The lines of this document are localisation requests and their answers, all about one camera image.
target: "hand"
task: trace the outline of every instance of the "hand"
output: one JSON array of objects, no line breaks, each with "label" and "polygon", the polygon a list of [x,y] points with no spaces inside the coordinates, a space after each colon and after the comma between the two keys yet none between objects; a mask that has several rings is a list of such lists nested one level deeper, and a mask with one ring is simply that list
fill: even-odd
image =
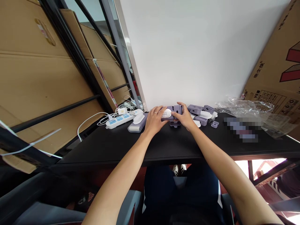
[{"label": "hand", "polygon": [[172,115],[175,116],[181,122],[181,124],[187,128],[188,131],[198,129],[188,111],[187,105],[182,102],[177,102],[177,104],[183,106],[183,114],[180,115],[176,112],[172,112]]},{"label": "hand", "polygon": [[154,135],[168,122],[168,120],[161,121],[163,112],[166,108],[166,106],[156,106],[150,110],[146,121],[145,134],[154,137]]}]

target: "cardboard box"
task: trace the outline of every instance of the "cardboard box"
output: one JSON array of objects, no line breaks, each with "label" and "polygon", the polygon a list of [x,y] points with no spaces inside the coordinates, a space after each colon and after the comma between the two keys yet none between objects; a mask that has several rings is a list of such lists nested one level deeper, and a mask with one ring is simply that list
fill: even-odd
[{"label": "cardboard box", "polygon": [[265,46],[242,98],[274,104],[272,113],[300,123],[300,1],[292,0]]},{"label": "cardboard box", "polygon": [[[5,124],[12,127],[93,96],[37,1],[2,1],[0,18],[0,119]],[[31,143],[61,128],[35,145],[54,154],[77,135],[83,121],[99,112],[103,109],[93,100],[17,135]],[[102,116],[88,120],[80,131]],[[36,168],[14,155],[3,160],[25,173]]]},{"label": "cardboard box", "polygon": [[[72,10],[61,9],[61,12],[80,49],[82,50],[84,57],[87,59],[89,66],[92,68],[93,74],[99,84],[102,81],[102,78],[99,71],[95,69],[95,66],[93,66],[93,58],[97,59],[97,63],[110,89],[125,84],[126,81],[119,64],[116,62],[115,58],[110,53],[109,49],[106,47],[97,32],[94,29],[80,24],[75,12]],[[107,35],[105,35],[105,37],[110,43],[112,43],[111,37]],[[114,91],[112,94],[117,104],[124,101],[125,95],[130,96],[128,87],[122,87]]]}]

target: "plastic bag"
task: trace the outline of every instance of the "plastic bag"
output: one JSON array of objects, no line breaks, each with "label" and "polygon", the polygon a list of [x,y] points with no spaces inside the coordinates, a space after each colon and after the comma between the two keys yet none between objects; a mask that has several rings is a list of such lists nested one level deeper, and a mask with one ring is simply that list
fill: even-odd
[{"label": "plastic bag", "polygon": [[274,105],[265,102],[246,101],[230,97],[226,101],[217,102],[217,113],[228,113],[239,118],[260,118],[262,129],[273,138],[283,136],[297,125],[290,123],[290,117],[273,114]]}]

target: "white power strip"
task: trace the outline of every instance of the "white power strip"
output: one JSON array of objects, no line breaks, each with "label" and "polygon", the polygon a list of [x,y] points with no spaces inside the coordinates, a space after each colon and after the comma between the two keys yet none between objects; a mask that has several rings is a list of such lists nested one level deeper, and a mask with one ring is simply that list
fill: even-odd
[{"label": "white power strip", "polygon": [[111,121],[107,121],[105,124],[106,124],[106,129],[113,129],[123,123],[126,123],[130,120],[132,120],[134,118],[133,115],[130,115],[128,113],[124,114],[124,115],[121,115],[121,116],[118,116],[118,117],[115,117],[113,120]]}]

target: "black desk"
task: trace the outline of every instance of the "black desk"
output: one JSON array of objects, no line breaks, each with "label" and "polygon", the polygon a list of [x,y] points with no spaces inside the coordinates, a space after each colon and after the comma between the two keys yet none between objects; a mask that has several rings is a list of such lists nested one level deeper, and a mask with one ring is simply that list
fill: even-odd
[{"label": "black desk", "polygon": [[[300,158],[298,142],[286,136],[274,140],[263,130],[257,131],[258,143],[242,143],[226,129],[224,117],[231,116],[220,113],[216,118],[220,123],[217,129],[209,124],[200,129],[234,160]],[[112,130],[100,126],[52,169],[75,171],[114,167],[140,136],[139,133],[128,132],[130,124],[131,121]],[[194,163],[201,157],[199,147],[184,126],[174,128],[166,124],[152,139],[143,166]]]}]

